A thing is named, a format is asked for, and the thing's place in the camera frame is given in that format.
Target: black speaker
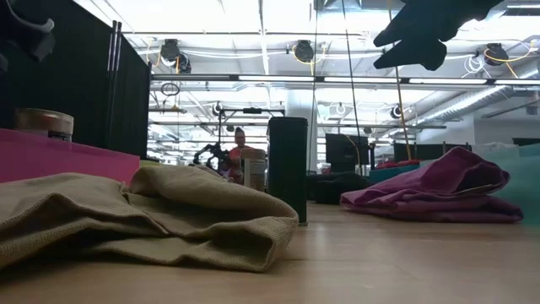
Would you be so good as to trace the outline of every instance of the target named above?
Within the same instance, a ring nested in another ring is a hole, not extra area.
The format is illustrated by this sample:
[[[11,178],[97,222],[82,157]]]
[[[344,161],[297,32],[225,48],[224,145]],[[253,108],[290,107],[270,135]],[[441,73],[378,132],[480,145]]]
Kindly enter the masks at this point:
[[[291,206],[307,224],[305,198],[307,120],[274,117],[268,123],[268,193]]]

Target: purple towel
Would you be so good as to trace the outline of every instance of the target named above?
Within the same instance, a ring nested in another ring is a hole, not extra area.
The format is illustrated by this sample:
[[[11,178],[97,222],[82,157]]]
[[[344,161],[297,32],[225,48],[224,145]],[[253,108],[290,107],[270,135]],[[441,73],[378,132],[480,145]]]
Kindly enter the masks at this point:
[[[514,223],[521,209],[487,194],[504,187],[510,174],[463,148],[433,163],[365,190],[344,193],[353,211],[398,220]]]

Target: table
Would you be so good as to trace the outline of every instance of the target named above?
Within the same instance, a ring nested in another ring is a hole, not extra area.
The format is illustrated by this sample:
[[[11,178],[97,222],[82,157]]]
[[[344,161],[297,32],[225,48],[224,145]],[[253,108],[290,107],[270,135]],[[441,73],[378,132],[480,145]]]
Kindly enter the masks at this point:
[[[316,204],[308,219],[265,274],[34,261],[0,271],[0,302],[540,302],[540,231],[533,227],[409,223]]]

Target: beige towel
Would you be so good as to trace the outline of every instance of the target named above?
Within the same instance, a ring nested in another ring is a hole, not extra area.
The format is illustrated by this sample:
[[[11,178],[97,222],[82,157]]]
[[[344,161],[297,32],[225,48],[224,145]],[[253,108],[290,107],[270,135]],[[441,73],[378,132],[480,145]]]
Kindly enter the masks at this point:
[[[38,253],[114,252],[259,272],[297,225],[281,200],[194,167],[141,168],[129,189],[65,173],[0,183],[0,268]]]

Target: woman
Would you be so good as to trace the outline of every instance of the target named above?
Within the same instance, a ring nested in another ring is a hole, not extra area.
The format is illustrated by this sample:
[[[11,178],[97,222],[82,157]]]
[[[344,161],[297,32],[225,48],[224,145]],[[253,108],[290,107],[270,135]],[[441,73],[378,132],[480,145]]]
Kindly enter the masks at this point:
[[[241,169],[242,150],[245,148],[250,148],[249,146],[246,146],[246,134],[241,128],[236,128],[235,130],[235,143],[237,146],[229,152],[229,158],[232,162],[229,171],[229,178],[233,182],[241,184],[244,180],[244,175],[242,174]]]

